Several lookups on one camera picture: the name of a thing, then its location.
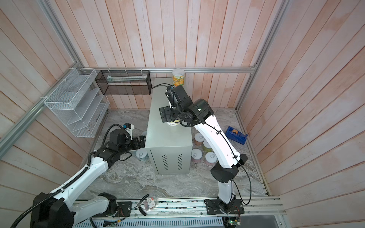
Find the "pliers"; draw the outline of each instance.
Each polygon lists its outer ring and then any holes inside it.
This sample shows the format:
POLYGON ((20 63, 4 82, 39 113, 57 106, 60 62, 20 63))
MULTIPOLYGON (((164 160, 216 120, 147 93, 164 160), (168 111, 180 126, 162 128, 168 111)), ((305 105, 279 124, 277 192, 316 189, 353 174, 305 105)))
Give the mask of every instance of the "pliers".
POLYGON ((142 197, 142 199, 139 201, 139 203, 137 203, 137 207, 138 207, 139 212, 140 212, 142 215, 144 215, 144 216, 146 216, 146 215, 147 215, 147 213, 143 211, 143 209, 142 209, 141 205, 143 204, 143 201, 144 201, 145 199, 147 199, 149 196, 150 196, 149 194, 147 194, 147 195, 143 196, 143 197, 142 197))

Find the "marble tabletop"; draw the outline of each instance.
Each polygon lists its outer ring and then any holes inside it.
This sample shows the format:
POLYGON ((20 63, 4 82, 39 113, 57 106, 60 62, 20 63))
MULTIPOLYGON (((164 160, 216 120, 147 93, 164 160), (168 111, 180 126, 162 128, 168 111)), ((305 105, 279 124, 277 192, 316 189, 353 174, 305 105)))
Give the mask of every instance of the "marble tabletop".
MULTIPOLYGON (((218 123, 225 131, 228 126, 240 130, 236 113, 232 109, 214 109, 218 123)), ((103 136, 108 127, 114 123, 134 124, 133 136, 140 135, 147 130, 149 110, 148 109, 126 109, 109 111, 106 122, 97 140, 95 148, 101 146, 103 136)), ((192 137, 198 131, 192 128, 192 137)), ((259 174, 253 163, 252 156, 247 145, 242 145, 231 140, 232 145, 248 157, 244 167, 252 182, 252 195, 263 196, 266 191, 262 188, 259 174)), ((141 198, 145 194, 156 198, 165 197, 217 197, 218 183, 210 173, 211 167, 203 162, 194 164, 191 162, 189 174, 177 175, 156 175, 149 160, 139 161, 135 156, 122 162, 117 161, 108 171, 99 176, 80 195, 79 199, 88 200, 99 193, 107 192, 118 199, 141 198)), ((247 175, 242 169, 235 177, 242 196, 249 196, 250 185, 247 175)))

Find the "gray metal box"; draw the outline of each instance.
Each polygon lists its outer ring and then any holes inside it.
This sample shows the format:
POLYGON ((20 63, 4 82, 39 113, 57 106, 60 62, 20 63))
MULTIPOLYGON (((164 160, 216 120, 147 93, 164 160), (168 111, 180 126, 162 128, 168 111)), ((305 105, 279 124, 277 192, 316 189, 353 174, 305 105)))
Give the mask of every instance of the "gray metal box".
MULTIPOLYGON (((172 84, 172 78, 155 78, 154 85, 172 84)), ((181 125, 170 126, 161 121, 161 107, 169 105, 166 87, 152 90, 145 148, 156 174, 187 174, 193 147, 191 129, 181 125)))

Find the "white mesh shelf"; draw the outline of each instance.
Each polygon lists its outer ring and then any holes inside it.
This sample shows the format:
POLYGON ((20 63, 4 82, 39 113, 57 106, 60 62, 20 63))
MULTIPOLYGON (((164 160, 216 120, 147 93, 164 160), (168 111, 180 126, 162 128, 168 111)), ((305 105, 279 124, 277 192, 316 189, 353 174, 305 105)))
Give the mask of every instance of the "white mesh shelf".
POLYGON ((99 88, 87 91, 95 77, 94 69, 75 68, 45 101, 76 137, 94 137, 109 106, 99 88))

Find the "white plastic lid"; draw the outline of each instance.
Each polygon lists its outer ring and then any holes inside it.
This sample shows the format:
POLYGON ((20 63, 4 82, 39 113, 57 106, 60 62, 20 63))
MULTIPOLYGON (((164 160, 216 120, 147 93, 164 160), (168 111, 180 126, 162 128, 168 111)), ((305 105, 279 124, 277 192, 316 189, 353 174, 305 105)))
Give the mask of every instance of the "white plastic lid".
POLYGON ((201 133, 196 133, 194 135, 194 139, 198 142, 203 142, 204 141, 204 136, 201 133))
POLYGON ((205 155, 205 159, 207 160, 207 162, 209 163, 214 163, 217 161, 217 156, 215 156, 215 153, 214 152, 208 152, 206 155, 205 155))
POLYGON ((191 151, 191 157, 194 159, 200 159, 203 157, 203 152, 200 149, 193 149, 191 151))
POLYGON ((146 155, 147 155, 147 150, 145 148, 141 148, 136 151, 136 157, 139 159, 144 158, 146 155))
POLYGON ((176 77, 183 76, 184 74, 185 74, 185 71, 181 68, 175 68, 172 70, 172 75, 174 75, 176 77))
POLYGON ((207 141, 206 139, 204 140, 203 145, 204 145, 206 148, 212 148, 212 147, 209 145, 209 143, 208 143, 208 141, 207 141))

